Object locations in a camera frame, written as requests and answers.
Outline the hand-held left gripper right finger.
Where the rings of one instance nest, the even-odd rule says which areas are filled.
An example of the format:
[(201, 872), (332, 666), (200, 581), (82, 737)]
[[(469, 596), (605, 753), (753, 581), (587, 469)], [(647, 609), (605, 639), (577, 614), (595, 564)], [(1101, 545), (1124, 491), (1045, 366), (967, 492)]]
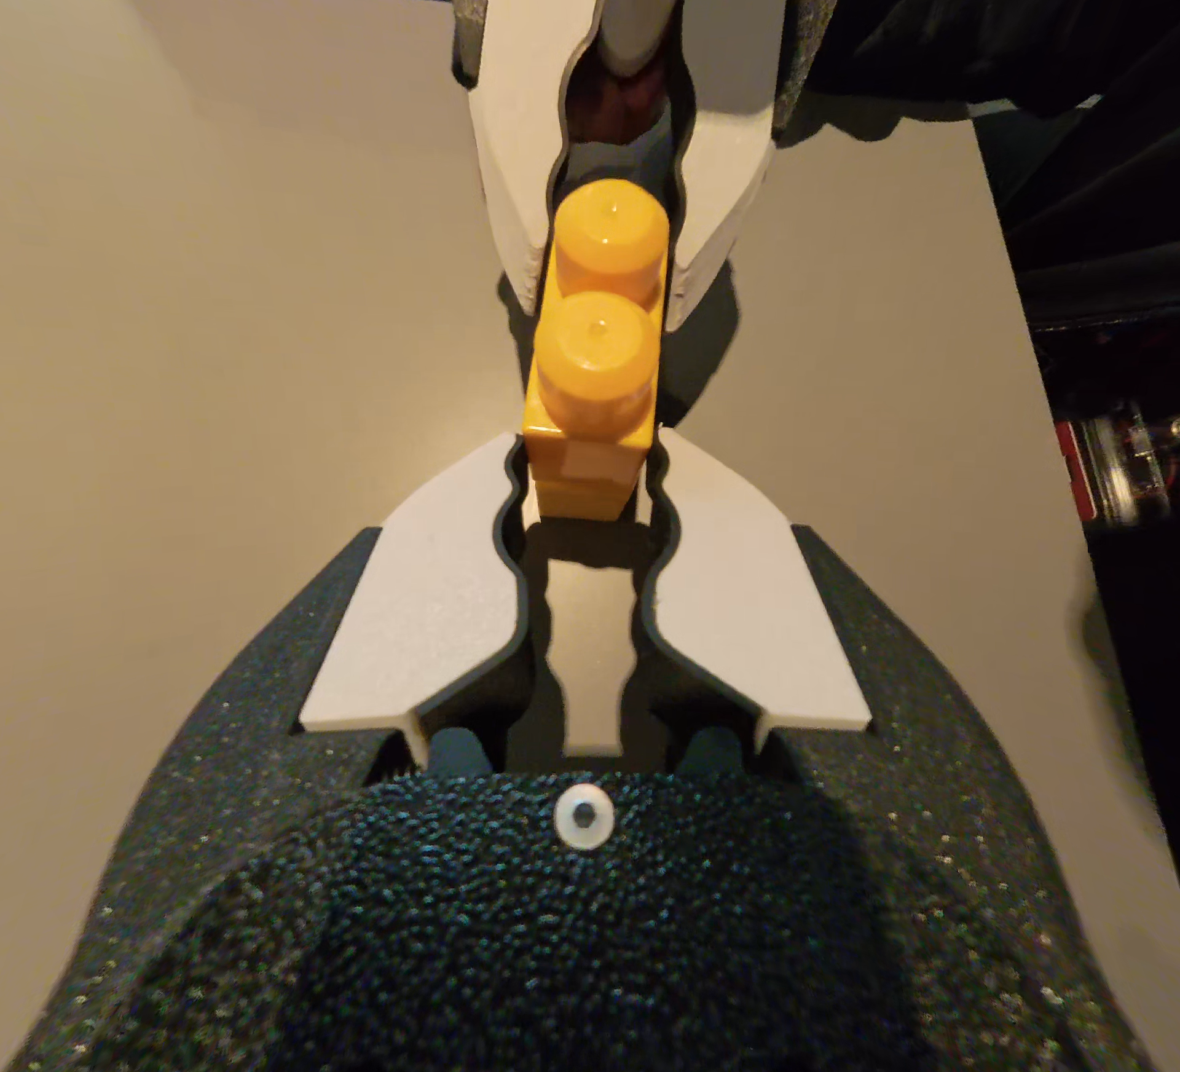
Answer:
[(790, 518), (680, 432), (647, 463), (657, 555), (641, 623), (653, 647), (755, 722), (862, 734), (872, 711)]

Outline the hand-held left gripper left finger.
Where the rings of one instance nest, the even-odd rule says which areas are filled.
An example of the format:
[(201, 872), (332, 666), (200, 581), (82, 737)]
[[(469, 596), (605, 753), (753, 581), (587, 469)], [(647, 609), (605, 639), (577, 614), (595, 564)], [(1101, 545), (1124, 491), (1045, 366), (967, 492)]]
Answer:
[(397, 732), (415, 763), (528, 641), (524, 439), (496, 436), (381, 524), (300, 711), (309, 734)]

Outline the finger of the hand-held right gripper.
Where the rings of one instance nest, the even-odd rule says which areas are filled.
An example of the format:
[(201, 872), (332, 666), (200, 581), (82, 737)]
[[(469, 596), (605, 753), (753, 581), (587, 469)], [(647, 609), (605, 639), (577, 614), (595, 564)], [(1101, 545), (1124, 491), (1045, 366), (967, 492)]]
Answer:
[(681, 53), (692, 93), (680, 153), (683, 223), (665, 329), (683, 328), (712, 288), (760, 192), (788, 0), (685, 0)]
[(598, 32), (601, 0), (487, 0), (480, 77), (469, 94), (480, 184), (501, 266), (536, 313), (570, 148), (566, 98)]

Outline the yellow single-stud block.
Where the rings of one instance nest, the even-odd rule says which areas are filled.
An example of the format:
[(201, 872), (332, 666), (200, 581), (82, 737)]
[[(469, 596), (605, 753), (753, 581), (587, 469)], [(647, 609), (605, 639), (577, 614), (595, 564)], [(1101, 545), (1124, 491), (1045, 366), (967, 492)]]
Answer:
[(638, 482), (608, 480), (546, 480), (531, 476), (533, 496), (541, 521), (617, 523), (636, 497)]

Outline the person's right hand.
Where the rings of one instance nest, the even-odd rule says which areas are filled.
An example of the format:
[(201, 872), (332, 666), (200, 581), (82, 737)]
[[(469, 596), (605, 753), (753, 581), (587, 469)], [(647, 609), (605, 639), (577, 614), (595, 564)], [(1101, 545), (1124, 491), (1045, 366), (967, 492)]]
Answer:
[(626, 147), (648, 133), (669, 106), (662, 55), (631, 77), (617, 77), (593, 48), (574, 67), (566, 98), (572, 144)]

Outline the red transparent object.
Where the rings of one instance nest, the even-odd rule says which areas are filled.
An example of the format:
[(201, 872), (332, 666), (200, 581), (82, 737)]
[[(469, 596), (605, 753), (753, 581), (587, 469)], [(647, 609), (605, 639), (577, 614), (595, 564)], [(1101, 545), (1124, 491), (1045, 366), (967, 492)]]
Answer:
[(1151, 528), (1178, 516), (1179, 417), (1146, 419), (1136, 401), (1055, 422), (1086, 534)]

